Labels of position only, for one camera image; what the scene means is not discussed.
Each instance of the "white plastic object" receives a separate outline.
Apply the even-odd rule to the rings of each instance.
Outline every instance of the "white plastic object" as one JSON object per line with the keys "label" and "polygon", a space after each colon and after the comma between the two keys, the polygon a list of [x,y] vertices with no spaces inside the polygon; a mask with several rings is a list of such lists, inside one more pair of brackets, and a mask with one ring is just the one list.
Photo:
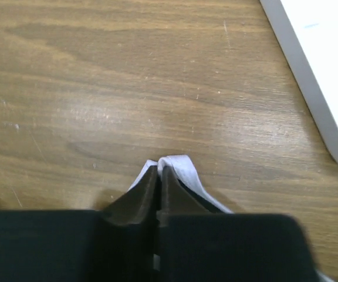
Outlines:
{"label": "white plastic object", "polygon": [[261,0],[261,4],[338,162],[338,0]]}

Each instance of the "white fabric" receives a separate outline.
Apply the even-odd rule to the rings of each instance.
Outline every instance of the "white fabric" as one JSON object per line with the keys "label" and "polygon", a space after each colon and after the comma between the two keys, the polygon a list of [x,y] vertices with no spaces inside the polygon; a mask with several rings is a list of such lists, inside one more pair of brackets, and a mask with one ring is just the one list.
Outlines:
{"label": "white fabric", "polygon": [[163,173],[163,168],[165,166],[172,167],[178,179],[181,180],[189,189],[194,191],[205,200],[212,203],[214,206],[218,207],[224,213],[233,213],[230,209],[225,207],[218,200],[208,194],[207,191],[203,188],[203,185],[200,182],[198,176],[198,172],[191,159],[187,155],[166,156],[162,157],[160,160],[158,160],[158,162],[155,162],[153,160],[146,161],[141,172],[139,173],[134,183],[130,186],[129,190],[135,187],[136,184],[138,184],[138,182],[150,166],[157,166],[158,174],[160,175],[160,177]]}

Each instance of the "brown tabletop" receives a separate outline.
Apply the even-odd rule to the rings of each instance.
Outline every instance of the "brown tabletop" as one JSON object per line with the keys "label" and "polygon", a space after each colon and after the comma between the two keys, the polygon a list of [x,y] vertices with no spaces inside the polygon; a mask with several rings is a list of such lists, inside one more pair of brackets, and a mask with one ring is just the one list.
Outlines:
{"label": "brown tabletop", "polygon": [[0,208],[101,208],[176,154],[338,278],[338,165],[258,0],[0,0]]}

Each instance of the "black object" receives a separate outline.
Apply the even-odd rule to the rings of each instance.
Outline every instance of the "black object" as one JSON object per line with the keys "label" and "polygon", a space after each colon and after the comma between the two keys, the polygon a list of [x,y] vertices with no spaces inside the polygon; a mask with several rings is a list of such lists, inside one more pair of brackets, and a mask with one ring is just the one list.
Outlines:
{"label": "black object", "polygon": [[0,282],[319,281],[294,219],[224,214],[151,166],[103,211],[0,211]]}

